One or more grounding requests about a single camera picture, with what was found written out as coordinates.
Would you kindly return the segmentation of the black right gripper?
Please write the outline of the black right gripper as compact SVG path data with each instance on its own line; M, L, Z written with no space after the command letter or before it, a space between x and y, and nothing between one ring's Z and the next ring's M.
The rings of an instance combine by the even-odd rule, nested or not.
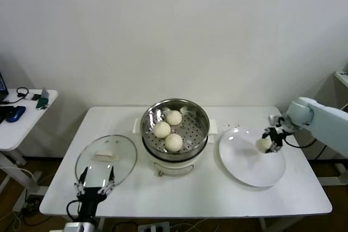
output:
M295 132L296 126L288 116L269 116L269 124L262 134L262 139L269 137L272 141L265 152L277 153L282 149L286 137Z

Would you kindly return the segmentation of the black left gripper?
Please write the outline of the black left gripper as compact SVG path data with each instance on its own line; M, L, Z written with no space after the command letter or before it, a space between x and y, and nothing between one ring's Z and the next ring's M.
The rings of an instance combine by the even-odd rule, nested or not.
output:
M94 216L97 211L98 204L106 200L107 195L114 189L114 167L110 169L108 179L103 181L102 187L86 187L85 178L88 172L86 167L79 179L74 183L77 191L78 201L81 203L79 215L80 216Z

